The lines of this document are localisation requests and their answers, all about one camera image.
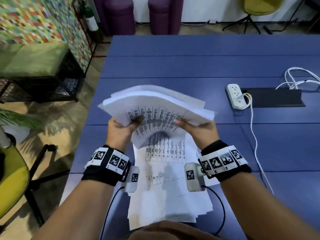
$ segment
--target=fire extinguisher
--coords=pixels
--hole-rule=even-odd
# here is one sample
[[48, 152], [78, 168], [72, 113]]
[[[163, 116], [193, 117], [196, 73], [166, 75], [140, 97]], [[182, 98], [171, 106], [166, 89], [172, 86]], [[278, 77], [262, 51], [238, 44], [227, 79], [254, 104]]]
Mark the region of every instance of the fire extinguisher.
[[103, 42], [103, 34], [99, 29], [96, 19], [94, 18], [94, 12], [89, 6], [84, 9], [84, 17], [89, 28], [89, 36], [95, 43]]

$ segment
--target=wristband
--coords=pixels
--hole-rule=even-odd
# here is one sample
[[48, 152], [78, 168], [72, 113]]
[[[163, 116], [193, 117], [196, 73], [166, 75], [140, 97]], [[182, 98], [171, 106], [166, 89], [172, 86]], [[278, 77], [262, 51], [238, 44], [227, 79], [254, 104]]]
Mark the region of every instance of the wristband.
[[218, 140], [201, 152], [199, 163], [207, 175], [214, 176], [222, 182], [240, 172], [251, 173], [251, 168], [239, 151]]
[[105, 145], [92, 154], [81, 180], [95, 180], [115, 186], [118, 181], [126, 181], [130, 166], [129, 157]]

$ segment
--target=person's left thumb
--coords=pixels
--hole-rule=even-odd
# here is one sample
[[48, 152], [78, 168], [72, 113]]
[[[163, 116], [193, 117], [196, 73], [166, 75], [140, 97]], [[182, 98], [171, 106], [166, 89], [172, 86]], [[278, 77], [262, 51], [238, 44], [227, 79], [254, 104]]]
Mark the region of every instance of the person's left thumb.
[[131, 133], [133, 133], [138, 128], [138, 126], [141, 124], [142, 121], [143, 121], [143, 116], [140, 116], [135, 120], [131, 121], [131, 123], [128, 124], [126, 127], [130, 129]]

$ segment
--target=person's left arm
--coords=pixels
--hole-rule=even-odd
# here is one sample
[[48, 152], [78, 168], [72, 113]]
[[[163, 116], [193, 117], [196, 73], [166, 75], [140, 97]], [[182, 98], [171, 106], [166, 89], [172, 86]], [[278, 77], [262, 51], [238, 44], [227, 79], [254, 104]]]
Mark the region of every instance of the person's left arm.
[[[124, 152], [141, 121], [133, 121], [124, 127], [111, 118], [106, 145]], [[113, 191], [112, 185], [82, 180], [32, 240], [97, 240]]]

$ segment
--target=hand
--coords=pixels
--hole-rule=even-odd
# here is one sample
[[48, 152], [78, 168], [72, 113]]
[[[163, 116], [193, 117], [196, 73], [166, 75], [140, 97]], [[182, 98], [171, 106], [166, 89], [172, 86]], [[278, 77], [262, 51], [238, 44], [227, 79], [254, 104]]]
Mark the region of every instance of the hand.
[[208, 145], [220, 140], [214, 121], [199, 126], [191, 125], [185, 120], [174, 120], [174, 123], [192, 136], [195, 144], [200, 150], [203, 150]]
[[142, 121], [143, 117], [138, 117], [127, 126], [122, 126], [112, 117], [108, 122], [106, 145], [118, 151], [125, 152], [131, 140], [132, 133], [138, 128]]

